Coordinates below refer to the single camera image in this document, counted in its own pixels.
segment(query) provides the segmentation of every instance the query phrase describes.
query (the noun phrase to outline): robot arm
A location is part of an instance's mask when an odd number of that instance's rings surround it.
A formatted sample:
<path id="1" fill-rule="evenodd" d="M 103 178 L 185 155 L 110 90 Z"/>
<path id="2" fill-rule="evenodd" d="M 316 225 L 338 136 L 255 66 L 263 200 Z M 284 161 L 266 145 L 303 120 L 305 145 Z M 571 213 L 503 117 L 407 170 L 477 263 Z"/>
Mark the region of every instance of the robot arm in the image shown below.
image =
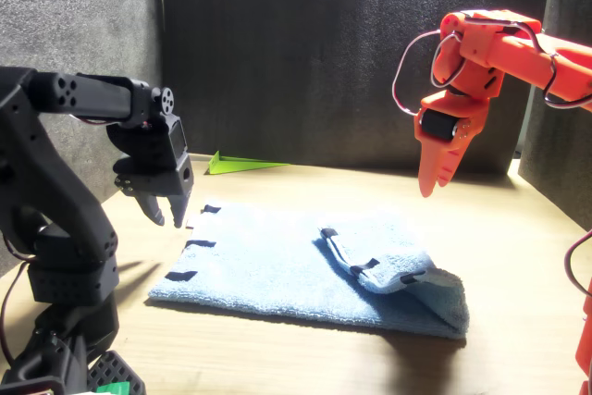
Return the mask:
<path id="1" fill-rule="evenodd" d="M 537 20 L 505 10 L 451 13 L 441 22 L 438 50 L 432 83 L 447 90 L 424 98 L 413 118 L 425 197 L 436 182 L 450 182 L 505 73 L 543 89 L 549 106 L 592 111 L 592 48 L 542 34 Z"/>
<path id="2" fill-rule="evenodd" d="M 68 114 L 106 125 L 110 141 L 125 154 L 114 165 L 116 185 L 158 225 L 164 218 L 156 196 L 167 197 L 180 227 L 193 174 L 173 105 L 169 89 L 128 78 L 0 68 L 0 230 L 7 243 L 31 255 L 35 301 L 52 304 L 35 320 L 25 351 L 8 358 L 0 393 L 80 393 L 110 382 L 89 373 L 88 363 L 107 356 L 118 330 L 117 234 L 60 158 L 38 115 Z M 142 382 L 109 353 L 122 366 L 119 375 L 136 381 L 132 392 L 142 393 Z"/>

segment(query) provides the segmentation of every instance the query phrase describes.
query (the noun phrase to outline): red wire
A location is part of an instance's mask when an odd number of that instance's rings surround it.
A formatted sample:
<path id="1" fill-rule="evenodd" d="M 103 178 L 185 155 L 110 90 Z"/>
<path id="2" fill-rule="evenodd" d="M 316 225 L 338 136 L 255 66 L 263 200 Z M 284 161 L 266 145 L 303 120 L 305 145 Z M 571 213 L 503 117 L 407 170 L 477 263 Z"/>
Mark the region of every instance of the red wire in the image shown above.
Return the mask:
<path id="1" fill-rule="evenodd" d="M 588 231 L 586 235 L 577 240 L 569 249 L 567 249 L 563 264 L 565 266 L 567 278 L 572 282 L 572 284 L 574 284 L 576 288 L 578 288 L 582 293 L 592 298 L 592 293 L 590 293 L 582 284 L 580 284 L 580 282 L 575 278 L 574 271 L 572 270 L 572 255 L 574 254 L 575 249 L 577 249 L 584 242 L 588 241 L 590 238 L 592 238 L 592 230 Z"/>

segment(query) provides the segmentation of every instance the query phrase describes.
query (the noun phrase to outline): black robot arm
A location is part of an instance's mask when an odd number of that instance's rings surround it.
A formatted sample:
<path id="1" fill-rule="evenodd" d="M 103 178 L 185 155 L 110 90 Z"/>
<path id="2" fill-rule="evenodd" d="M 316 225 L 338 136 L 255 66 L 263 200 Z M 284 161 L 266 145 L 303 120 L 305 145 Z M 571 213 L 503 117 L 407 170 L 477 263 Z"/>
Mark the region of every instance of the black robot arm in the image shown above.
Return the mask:
<path id="1" fill-rule="evenodd" d="M 114 165 L 116 185 L 158 225 L 164 218 L 156 196 L 165 196 L 180 227 L 193 174 L 173 106 L 169 89 L 129 78 L 0 68 L 0 230 L 14 249 L 31 255 L 35 301 L 52 304 L 10 363 L 0 393 L 32 393 L 44 385 L 54 393 L 79 393 L 87 379 L 89 388 L 110 382 L 87 375 L 87 363 L 104 356 L 118 328 L 117 234 L 57 153 L 39 114 L 101 120 L 124 153 Z M 138 380 L 123 360 L 115 361 L 126 369 L 121 375 Z M 143 392 L 140 383 L 132 393 Z"/>

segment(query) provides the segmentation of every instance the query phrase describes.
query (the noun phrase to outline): acoustic foam panel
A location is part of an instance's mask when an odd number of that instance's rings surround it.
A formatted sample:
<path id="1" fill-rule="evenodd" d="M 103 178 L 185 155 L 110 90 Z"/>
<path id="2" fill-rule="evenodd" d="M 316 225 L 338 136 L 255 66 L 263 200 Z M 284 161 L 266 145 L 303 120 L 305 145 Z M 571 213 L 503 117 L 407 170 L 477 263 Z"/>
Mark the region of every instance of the acoustic foam panel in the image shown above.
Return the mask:
<path id="1" fill-rule="evenodd" d="M 549 0 L 549 8 L 548 34 L 592 46 L 592 0 Z M 591 142 L 589 112 L 552 109 L 536 92 L 519 173 L 585 229 L 592 226 Z"/>
<path id="2" fill-rule="evenodd" d="M 165 0 L 164 76 L 192 152 L 340 167 L 413 167 L 413 123 L 390 98 L 402 50 L 449 11 L 545 0 Z M 417 108 L 437 38 L 398 86 Z M 529 87 L 508 78 L 462 167 L 505 173 Z"/>
<path id="3" fill-rule="evenodd" d="M 161 79 L 157 0 L 0 0 L 0 65 Z M 58 152 L 101 201 L 120 152 L 105 128 L 43 115 Z M 0 274 L 14 263 L 0 241 Z"/>

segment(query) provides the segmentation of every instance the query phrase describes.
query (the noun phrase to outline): gray foam wall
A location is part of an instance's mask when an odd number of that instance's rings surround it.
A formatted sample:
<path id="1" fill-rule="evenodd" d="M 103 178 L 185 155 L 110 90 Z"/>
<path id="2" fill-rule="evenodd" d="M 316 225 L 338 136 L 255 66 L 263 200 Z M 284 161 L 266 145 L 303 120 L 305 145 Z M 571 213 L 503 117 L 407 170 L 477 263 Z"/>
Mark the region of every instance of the gray foam wall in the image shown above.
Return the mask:
<path id="1" fill-rule="evenodd" d="M 592 46 L 592 0 L 549 0 L 548 34 Z M 546 106 L 536 91 L 520 174 L 586 229 L 592 225 L 592 115 Z"/>
<path id="2" fill-rule="evenodd" d="M 0 0 L 0 65 L 125 75 L 159 84 L 158 0 Z M 42 116 L 58 152 L 99 198 L 119 157 L 104 128 Z M 0 273 L 14 263 L 0 248 Z"/>

